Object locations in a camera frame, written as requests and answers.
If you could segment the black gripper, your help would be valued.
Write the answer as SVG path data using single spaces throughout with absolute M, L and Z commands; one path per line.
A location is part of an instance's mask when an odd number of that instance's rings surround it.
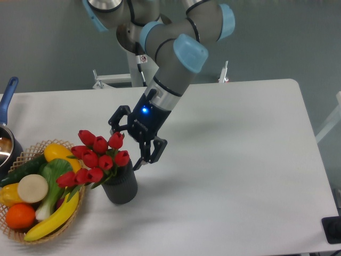
M 147 96 L 142 94 L 132 112 L 128 105 L 122 105 L 108 120 L 111 134 L 128 130 L 128 134 L 139 142 L 141 156 L 133 166 L 134 171 L 142 165 L 159 161 L 167 146 L 167 140 L 159 138 L 157 133 L 170 113 L 171 111 L 150 103 Z M 127 124 L 120 125 L 124 116 L 128 116 Z

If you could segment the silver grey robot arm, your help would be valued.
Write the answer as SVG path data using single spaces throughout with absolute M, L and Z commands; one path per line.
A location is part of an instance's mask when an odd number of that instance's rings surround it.
M 207 43 L 230 36 L 235 17 L 227 4 L 184 1 L 186 18 L 165 24 L 158 1 L 83 1 L 96 28 L 126 26 L 126 39 L 137 54 L 158 66 L 134 109 L 120 106 L 109 119 L 112 132 L 127 131 L 139 143 L 141 156 L 134 169 L 155 163 L 167 141 L 157 136 L 196 74 L 208 58 Z

